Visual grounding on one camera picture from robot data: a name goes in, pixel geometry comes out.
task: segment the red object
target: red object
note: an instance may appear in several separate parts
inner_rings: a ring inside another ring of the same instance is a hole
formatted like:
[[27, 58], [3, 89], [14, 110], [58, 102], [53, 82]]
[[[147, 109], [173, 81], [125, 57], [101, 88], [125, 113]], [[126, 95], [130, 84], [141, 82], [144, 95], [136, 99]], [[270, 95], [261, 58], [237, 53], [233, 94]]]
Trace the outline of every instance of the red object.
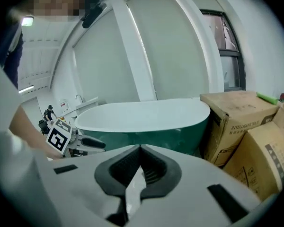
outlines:
[[280, 95], [280, 101], [281, 101], [281, 102], [284, 102], [284, 93], [281, 93], [281, 95]]

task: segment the green object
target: green object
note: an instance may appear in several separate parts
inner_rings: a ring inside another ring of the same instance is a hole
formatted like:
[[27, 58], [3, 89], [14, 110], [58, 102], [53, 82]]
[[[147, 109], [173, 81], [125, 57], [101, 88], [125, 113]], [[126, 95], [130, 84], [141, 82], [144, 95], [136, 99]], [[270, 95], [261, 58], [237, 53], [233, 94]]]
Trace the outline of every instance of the green object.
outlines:
[[267, 101], [267, 102], [273, 104], [273, 105], [277, 105], [277, 103], [278, 103], [278, 99], [275, 98], [275, 97], [266, 96], [266, 95], [261, 94], [261, 93], [259, 93], [259, 92], [257, 92], [257, 96], [258, 96], [259, 98], [262, 98], [263, 100], [265, 100], [265, 101]]
[[148, 144], [192, 155], [202, 139], [208, 118], [204, 121], [180, 129], [149, 132], [98, 132], [81, 130], [85, 135], [106, 143], [105, 150], [118, 149], [128, 145]]

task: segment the cardboard box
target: cardboard box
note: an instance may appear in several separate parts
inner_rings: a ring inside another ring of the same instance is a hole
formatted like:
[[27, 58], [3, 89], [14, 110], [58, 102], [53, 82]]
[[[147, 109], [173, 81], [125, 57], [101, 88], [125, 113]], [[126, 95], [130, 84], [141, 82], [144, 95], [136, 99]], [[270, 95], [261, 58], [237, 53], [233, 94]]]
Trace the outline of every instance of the cardboard box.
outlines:
[[279, 108], [251, 91], [203, 94], [200, 100], [211, 108], [200, 149], [216, 166], [227, 163], [247, 130], [271, 121]]
[[224, 171], [252, 189], [261, 200], [284, 187], [284, 130], [269, 122], [249, 130]]

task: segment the window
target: window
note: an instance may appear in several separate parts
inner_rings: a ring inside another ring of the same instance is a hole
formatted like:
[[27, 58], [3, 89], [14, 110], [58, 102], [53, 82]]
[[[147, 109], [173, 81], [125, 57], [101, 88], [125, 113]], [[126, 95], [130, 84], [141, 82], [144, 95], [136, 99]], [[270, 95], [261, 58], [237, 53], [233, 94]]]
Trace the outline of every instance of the window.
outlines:
[[238, 41], [222, 12], [201, 10], [221, 56], [224, 91], [245, 90], [245, 69]]

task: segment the ceiling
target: ceiling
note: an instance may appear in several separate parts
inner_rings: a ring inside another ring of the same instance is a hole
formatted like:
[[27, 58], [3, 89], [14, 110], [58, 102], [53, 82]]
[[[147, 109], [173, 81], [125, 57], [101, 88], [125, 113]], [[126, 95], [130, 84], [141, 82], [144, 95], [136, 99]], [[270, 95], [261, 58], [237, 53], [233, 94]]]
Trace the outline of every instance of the ceiling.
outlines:
[[18, 69], [18, 88], [21, 90], [34, 85], [34, 89], [23, 94], [49, 87], [57, 54], [72, 26], [73, 22], [48, 21], [36, 17], [32, 26], [22, 27], [24, 45]]

